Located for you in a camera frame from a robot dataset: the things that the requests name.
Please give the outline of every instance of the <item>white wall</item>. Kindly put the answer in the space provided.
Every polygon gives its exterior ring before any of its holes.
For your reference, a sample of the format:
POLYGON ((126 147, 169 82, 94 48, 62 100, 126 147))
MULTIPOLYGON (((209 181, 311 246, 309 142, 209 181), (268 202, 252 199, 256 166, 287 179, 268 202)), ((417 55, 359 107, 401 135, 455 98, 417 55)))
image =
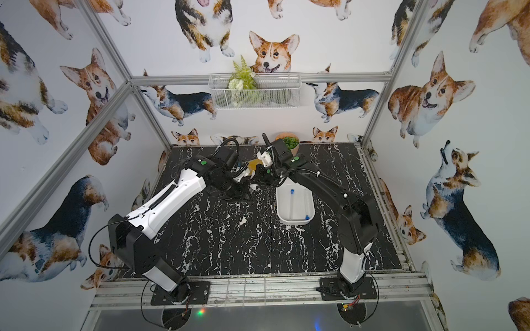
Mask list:
POLYGON ((420 139, 419 149, 409 134, 405 139, 399 136, 400 123, 387 108, 372 137, 379 155, 377 172, 393 193, 399 213, 411 204, 415 226, 427 234, 425 240, 409 248, 417 268, 423 261, 428 262, 451 331, 516 330, 508 303, 530 295, 530 226, 525 210, 530 184, 526 171, 530 67, 523 61, 517 42, 510 38, 507 26, 488 35, 478 53, 469 52, 471 36, 486 3, 456 1, 420 55, 419 66, 412 67, 409 54, 395 85, 422 87, 443 50, 449 75, 455 80, 475 81, 473 94, 450 107, 420 139), (480 151, 469 165, 482 184, 468 186, 464 202, 497 251, 502 274, 493 281, 453 270, 450 260, 456 262, 462 251, 434 219, 420 216, 426 202, 425 189, 440 168, 440 149, 446 140, 465 152, 480 151))

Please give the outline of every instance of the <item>orange and white corgi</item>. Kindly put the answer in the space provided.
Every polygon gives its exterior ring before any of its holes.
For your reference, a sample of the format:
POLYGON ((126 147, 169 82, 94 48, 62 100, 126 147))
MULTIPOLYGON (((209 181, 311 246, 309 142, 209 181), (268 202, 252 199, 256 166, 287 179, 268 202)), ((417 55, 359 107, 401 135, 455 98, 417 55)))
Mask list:
MULTIPOLYGON (((228 136, 223 137, 222 135, 212 135, 210 136, 211 141, 214 143, 214 145, 221 145, 221 143, 229 138, 233 138, 237 140, 237 143, 240 145, 257 145, 260 142, 260 138, 254 136, 254 137, 241 137, 241 136, 228 136)), ((227 143, 227 145, 235 145, 232 141, 227 143)))
MULTIPOLYGON (((281 7, 282 1, 283 0, 268 0, 270 13, 272 14, 272 17, 276 18, 277 20, 283 17, 282 11, 284 11, 284 9, 281 7)), ((351 0, 310 0, 310 1, 314 3, 315 5, 318 5, 321 7, 335 8, 337 18, 341 21, 347 19, 351 14, 351 10, 348 8, 348 5, 351 2, 351 0)))
POLYGON ((403 240, 405 240, 408 245, 414 245, 427 238, 427 235, 418 230, 412 223, 412 205, 409 205, 405 209, 405 213, 399 214, 398 209, 394 205, 394 201, 392 201, 392 196, 390 195, 390 191, 388 190, 385 181, 382 178, 379 178, 379 180, 381 181, 381 186, 388 199, 388 203, 392 209, 396 224, 399 227, 399 233, 403 240))
MULTIPOLYGON (((77 69, 66 66, 60 67, 65 76, 74 84, 86 91, 90 100, 90 108, 86 116, 86 125, 107 104, 111 95, 116 91, 116 86, 105 71, 103 56, 97 48, 92 49, 92 61, 84 68, 77 69)), ((116 144, 120 138, 131 139, 131 133, 127 132, 129 121, 134 121, 134 114, 129 114, 127 107, 122 105, 114 114, 112 120, 107 122, 103 130, 90 144, 89 152, 94 161, 105 165, 118 151, 116 144)))
POLYGON ((250 31, 250 43, 258 55, 251 66, 255 73, 288 73, 291 71, 291 55, 300 43, 300 36, 293 34, 282 42, 267 41, 250 31))
POLYGON ((427 185, 427 203, 420 214, 424 219, 434 218, 462 250, 460 265, 451 261, 454 270, 481 280, 494 280, 501 273, 497 252, 464 203, 465 188, 480 186, 469 168, 469 161, 478 153, 465 153, 449 140, 445 143, 440 150, 441 167, 427 185))
POLYGON ((469 43, 469 51, 478 52, 478 45, 484 44, 488 34, 506 24, 530 66, 530 0, 489 0, 469 43))
POLYGON ((396 89, 388 101, 388 109, 401 122, 401 138, 405 138, 405 132, 413 135, 414 146, 420 148, 420 137, 444 117, 454 102, 467 98, 474 90, 474 81, 455 81, 448 75, 441 51, 432 67, 430 81, 423 87, 396 89))
POLYGON ((176 0, 176 20, 192 48, 199 48, 201 62, 210 61, 210 48, 220 46, 224 56, 235 52, 228 46, 232 26, 230 0, 176 0))
MULTIPOLYGON (((108 266, 108 267, 123 267, 123 261, 120 260, 117 256, 112 254, 110 249, 106 247, 105 245, 100 245, 100 262, 99 264, 108 266)), ((83 284, 81 284, 81 288, 83 290, 89 290, 94 288, 99 288, 100 284, 102 282, 110 282, 116 279, 118 276, 118 271, 116 269, 104 269, 101 267, 98 267, 96 271, 88 277, 83 284)))
POLYGON ((171 134, 176 139, 176 146, 199 146, 199 136, 197 129, 193 129, 187 135, 181 135, 178 132, 171 131, 171 134))
MULTIPOLYGON (((131 24, 131 18, 121 10, 123 0, 89 0, 97 13, 109 13, 121 25, 131 24)), ((48 21, 57 32, 64 38, 70 40, 72 34, 68 32, 68 27, 61 18, 60 6, 66 8, 76 8, 74 0, 30 0, 43 19, 48 21)))

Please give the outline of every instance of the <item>black mounting plate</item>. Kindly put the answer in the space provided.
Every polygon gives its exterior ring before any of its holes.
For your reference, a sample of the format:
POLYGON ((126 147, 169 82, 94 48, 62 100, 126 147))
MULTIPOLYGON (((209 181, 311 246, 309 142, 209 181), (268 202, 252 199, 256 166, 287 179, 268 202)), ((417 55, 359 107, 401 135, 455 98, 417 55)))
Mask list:
MULTIPOLYGON (((190 305, 204 305, 208 302, 210 296, 210 282, 189 282, 191 288, 190 305)), ((185 305, 186 302, 174 302, 167 292, 160 286, 155 287, 151 306, 168 306, 168 305, 185 305)))

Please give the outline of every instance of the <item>dog illustration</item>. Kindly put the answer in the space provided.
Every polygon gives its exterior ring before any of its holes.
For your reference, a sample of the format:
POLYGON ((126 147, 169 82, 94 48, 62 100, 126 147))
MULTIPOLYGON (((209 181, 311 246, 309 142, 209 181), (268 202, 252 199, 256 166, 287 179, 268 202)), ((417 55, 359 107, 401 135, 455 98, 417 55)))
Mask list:
POLYGON ((24 231, 0 261, 0 281, 18 279, 43 282, 61 273, 67 266, 81 267, 86 255, 81 251, 91 207, 109 207, 101 182, 87 175, 70 188, 63 203, 40 229, 24 231))
POLYGON ((250 44, 258 55, 250 68, 255 73, 288 73, 291 71, 291 55, 300 43, 300 36, 293 34, 282 42, 270 42, 250 31, 250 44))
POLYGON ((530 0, 489 0, 471 38, 470 52, 478 52, 486 36, 506 24, 530 66, 530 0))
POLYGON ((171 134, 175 137, 177 146, 200 146, 197 129, 191 130, 187 135, 175 131, 171 131, 171 134))
POLYGON ((508 312, 518 331, 530 331, 530 299, 519 298, 508 304, 508 312))
MULTIPOLYGON (((320 73, 329 73, 331 64, 320 73)), ((315 108, 323 113, 324 123, 328 123, 333 115, 362 109, 360 118, 366 116, 377 104, 379 92, 375 90, 342 90, 338 83, 306 83, 315 90, 315 108)))
POLYGON ((62 114, 68 106, 48 92, 35 62, 4 29, 0 22, 0 126, 17 135, 26 128, 42 145, 49 137, 38 114, 46 106, 54 114, 62 114))
POLYGON ((224 56, 235 52, 228 46, 232 26, 230 0, 176 0, 176 20, 192 48, 199 48, 201 62, 210 61, 210 48, 220 46, 224 56))
MULTIPOLYGON (((76 8, 74 0, 30 0, 30 3, 60 35, 68 40, 72 39, 72 34, 61 18, 60 6, 76 8)), ((124 26, 131 24, 131 18, 121 10, 123 0, 90 0, 90 3, 97 13, 109 13, 124 26)))
MULTIPOLYGON (((349 133, 346 135, 346 138, 348 138, 349 142, 361 142, 362 136, 360 135, 354 135, 353 133, 349 133)), ((372 140, 368 142, 366 145, 366 151, 370 155, 370 159, 372 159, 373 162, 376 162, 379 159, 379 155, 377 155, 377 152, 374 149, 374 146, 372 145, 372 140)))
POLYGON ((394 201, 392 201, 392 196, 390 195, 390 191, 388 190, 385 181, 382 178, 379 178, 379 180, 381 181, 381 186, 388 199, 388 204, 394 214, 396 224, 399 227, 399 233, 403 240, 405 240, 408 245, 414 245, 427 238, 427 235, 418 230, 412 223, 412 205, 409 205, 405 209, 405 213, 399 214, 394 201))
MULTIPOLYGON (((221 135, 212 135, 212 136, 210 136, 210 139, 212 140, 214 145, 221 145, 221 143, 224 140, 229 139, 229 138, 233 138, 233 139, 237 140, 237 142, 240 145, 257 145, 260 142, 260 138, 258 138, 256 136, 254 136, 254 137, 241 137, 241 136, 223 137, 221 135)), ((227 145, 235 145, 235 143, 233 141, 230 141, 229 143, 227 143, 227 145)))
MULTIPOLYGON (((276 18, 277 20, 283 17, 282 11, 284 9, 281 7, 282 1, 283 0, 268 0, 270 13, 272 14, 272 17, 276 18)), ((310 0, 310 1, 314 3, 315 5, 319 5, 321 7, 335 8, 337 18, 341 21, 347 19, 351 14, 351 10, 348 8, 348 5, 350 4, 351 0, 310 0)))
POLYGON ((414 146, 420 148, 420 137, 429 132, 454 102, 467 98, 475 90, 472 80, 454 81, 445 71, 444 52, 432 67, 430 81, 423 87, 405 86, 392 93, 388 109, 401 122, 400 136, 414 135, 414 146))
MULTIPOLYGON (((110 249, 105 245, 100 245, 100 262, 101 265, 109 267, 123 267, 123 261, 120 260, 117 256, 110 252, 110 249)), ((102 282, 111 282, 116 279, 118 272, 116 269, 104 269, 98 267, 96 271, 88 277, 81 288, 83 290, 89 290, 94 288, 99 288, 102 282)))
POLYGON ((480 186, 469 168, 469 161, 478 153, 465 153, 447 141, 440 150, 441 167, 427 185, 427 204, 423 204, 421 216, 434 218, 462 250, 461 265, 451 261, 454 270, 493 280, 501 273, 497 252, 464 203, 466 186, 480 186))
MULTIPOLYGON (((97 48, 92 49, 92 61, 84 68, 77 69, 66 66, 60 67, 65 76, 80 88, 86 91, 90 100, 89 112, 86 116, 86 125, 101 111, 109 98, 116 91, 116 86, 105 71, 103 56, 97 48)), ((129 114, 127 108, 121 106, 112 120, 110 120, 96 139, 90 144, 89 152, 94 161, 105 165, 118 151, 116 144, 120 138, 131 139, 127 132, 129 121, 134 121, 134 114, 129 114)))
POLYGON ((160 114, 178 122, 179 127, 184 125, 184 118, 200 113, 203 110, 211 113, 211 120, 215 120, 217 110, 211 94, 206 92, 192 94, 173 94, 162 86, 142 86, 140 91, 153 103, 160 114))

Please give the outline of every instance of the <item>wire basket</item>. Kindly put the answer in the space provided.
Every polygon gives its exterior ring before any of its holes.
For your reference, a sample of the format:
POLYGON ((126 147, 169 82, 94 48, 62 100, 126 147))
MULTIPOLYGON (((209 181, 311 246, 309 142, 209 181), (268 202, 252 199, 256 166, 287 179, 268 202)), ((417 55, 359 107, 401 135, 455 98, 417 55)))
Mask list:
POLYGON ((208 87, 216 109, 282 109, 300 106, 299 73, 258 74, 257 90, 230 90, 231 74, 210 75, 208 87))

